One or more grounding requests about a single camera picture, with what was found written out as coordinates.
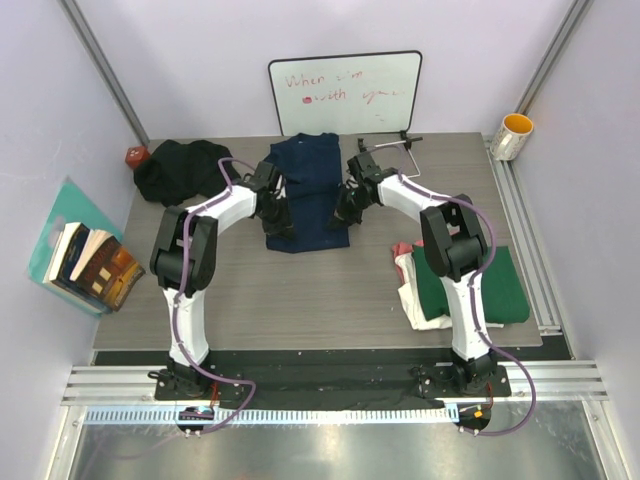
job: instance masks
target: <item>gray tabletop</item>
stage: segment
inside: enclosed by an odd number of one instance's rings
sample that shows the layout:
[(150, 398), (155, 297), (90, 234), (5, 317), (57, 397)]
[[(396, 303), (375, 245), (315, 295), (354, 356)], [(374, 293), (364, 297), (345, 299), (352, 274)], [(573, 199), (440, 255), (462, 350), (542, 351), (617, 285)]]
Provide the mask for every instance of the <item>gray tabletop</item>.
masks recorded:
[[(466, 193), (492, 220), (498, 244), (511, 247), (511, 235), (477, 133), (426, 134), (413, 146), (422, 170), (414, 179), (445, 193)], [(397, 140), (365, 135), (367, 145)], [(257, 163), (282, 137), (211, 139), (236, 158)], [(160, 142), (153, 142), (154, 148)], [(355, 136), (340, 139), (343, 162), (357, 153)], [(386, 166), (413, 167), (395, 150), (376, 154)], [(190, 202), (199, 203), (204, 198)], [(139, 193), (125, 231), (125, 245), (145, 267), (164, 208)], [(205, 323), (213, 349), (343, 349), (445, 347), (450, 330), (411, 329), (398, 297), (400, 282), (391, 246), (421, 237), (420, 226), (401, 213), (373, 206), (362, 225), (350, 228), (350, 248), (286, 254), (269, 251), (259, 221), (243, 220), (218, 239), (216, 274), (206, 294)], [(535, 319), (490, 331), (502, 346), (540, 345)], [(104, 316), (96, 349), (157, 349), (170, 345), (167, 305), (156, 278), (145, 275), (118, 314)]]

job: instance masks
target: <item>navy blue shirt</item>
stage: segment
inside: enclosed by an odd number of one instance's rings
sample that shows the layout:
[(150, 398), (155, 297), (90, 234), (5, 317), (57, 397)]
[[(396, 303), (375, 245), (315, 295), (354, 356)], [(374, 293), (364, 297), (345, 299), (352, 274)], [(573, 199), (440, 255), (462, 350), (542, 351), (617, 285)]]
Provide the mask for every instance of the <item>navy blue shirt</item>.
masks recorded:
[(329, 230), (342, 183), (338, 136), (298, 134), (271, 145), (266, 162), (275, 165), (286, 179), (294, 240), (267, 237), (267, 248), (298, 253), (349, 246), (347, 228)]

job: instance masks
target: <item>book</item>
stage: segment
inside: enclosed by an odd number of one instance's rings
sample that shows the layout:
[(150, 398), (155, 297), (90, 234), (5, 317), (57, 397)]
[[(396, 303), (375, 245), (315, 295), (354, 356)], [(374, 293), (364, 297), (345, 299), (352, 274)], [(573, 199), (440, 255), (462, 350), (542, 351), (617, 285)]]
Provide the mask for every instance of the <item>book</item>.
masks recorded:
[(91, 313), (111, 313), (144, 273), (111, 233), (72, 222), (57, 239), (43, 283)]
[(87, 239), (91, 230), (84, 224), (69, 224), (69, 228), (65, 226), (65, 231), (71, 230), (71, 234), (66, 249), (60, 249), (62, 260), (60, 267), (57, 269), (55, 277), (49, 272), (49, 281), (56, 287), (64, 290), (86, 302), (88, 307), (92, 307), (99, 313), (111, 313), (111, 308), (102, 303), (97, 298), (91, 296), (80, 288), (75, 282), (71, 280), (71, 272), (75, 267), (78, 258), (83, 252)]
[(113, 235), (94, 242), (88, 250), (88, 260), (81, 271), (73, 272), (77, 274), (75, 282), (117, 312), (145, 271)]

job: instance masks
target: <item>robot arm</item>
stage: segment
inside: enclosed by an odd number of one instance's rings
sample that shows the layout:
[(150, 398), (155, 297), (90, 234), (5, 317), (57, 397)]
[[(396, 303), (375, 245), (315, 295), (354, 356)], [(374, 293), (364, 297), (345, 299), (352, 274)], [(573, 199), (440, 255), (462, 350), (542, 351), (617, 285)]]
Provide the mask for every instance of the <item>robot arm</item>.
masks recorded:
[[(453, 321), (454, 377), (461, 393), (483, 390), (497, 369), (493, 351), (479, 332), (488, 339), (480, 282), (474, 283), (477, 324), (472, 314), (469, 279), (481, 266), (487, 245), (475, 214), (449, 197), (426, 190), (398, 174), (395, 169), (381, 170), (369, 152), (349, 162), (353, 181), (342, 187), (330, 226), (349, 226), (362, 221), (362, 212), (374, 203), (395, 208), (420, 222), (425, 241), (425, 255), (430, 268), (442, 279)], [(208, 369), (209, 345), (204, 331), (204, 290), (213, 278), (217, 237), (235, 222), (258, 216), (267, 235), (291, 238), (293, 226), (285, 198), (277, 198), (280, 174), (275, 167), (260, 162), (255, 174), (230, 187), (218, 197), (188, 210), (166, 210), (151, 258), (151, 271), (164, 289), (169, 312), (174, 310), (176, 295), (183, 278), (184, 242), (189, 242), (189, 266), (186, 288), (177, 298), (177, 327), (182, 347), (203, 369)], [(460, 196), (467, 202), (468, 197)], [(183, 238), (187, 215), (189, 238)], [(450, 234), (449, 226), (458, 229)], [(160, 374), (181, 386), (173, 390), (205, 392), (210, 380), (189, 364), (177, 344), (172, 330), (172, 346), (167, 371)]]
[[(469, 282), (488, 251), (476, 215), (450, 201), (450, 197), (415, 184), (396, 169), (381, 170), (369, 152), (360, 153), (347, 164), (353, 182), (342, 187), (331, 225), (360, 223), (363, 210), (374, 203), (395, 208), (420, 223), (427, 263), (441, 278), (449, 303), (458, 389), (462, 393), (484, 389), (487, 380), (495, 374), (497, 359), (480, 335), (489, 339), (482, 306), (481, 275), (475, 276), (471, 287), (477, 313), (475, 321), (472, 312)], [(471, 203), (465, 195), (457, 198)]]
[[(281, 175), (268, 163), (260, 162), (254, 174), (229, 187), (220, 195), (199, 205), (165, 210), (151, 256), (151, 272), (169, 306), (171, 316), (177, 303), (177, 328), (182, 346), (201, 368), (208, 370), (209, 344), (204, 330), (204, 294), (211, 282), (216, 265), (217, 238), (234, 223), (254, 215), (262, 220), (267, 235), (293, 236), (293, 225), (285, 198), (278, 198), (277, 185)], [(189, 238), (184, 238), (188, 215)], [(178, 295), (183, 277), (185, 242), (189, 242), (189, 267), (184, 293)], [(167, 380), (181, 383), (170, 390), (199, 395), (210, 381), (191, 368), (171, 329), (171, 349), (167, 371), (160, 372)]]

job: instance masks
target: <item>yellow mug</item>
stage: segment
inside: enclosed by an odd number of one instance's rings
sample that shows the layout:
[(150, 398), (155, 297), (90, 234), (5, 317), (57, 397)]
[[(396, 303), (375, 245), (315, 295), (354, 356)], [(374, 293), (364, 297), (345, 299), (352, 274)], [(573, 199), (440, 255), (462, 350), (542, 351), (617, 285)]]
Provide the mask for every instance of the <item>yellow mug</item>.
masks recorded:
[(533, 131), (531, 119), (520, 113), (504, 117), (502, 125), (493, 137), (489, 151), (495, 160), (509, 161), (518, 156)]

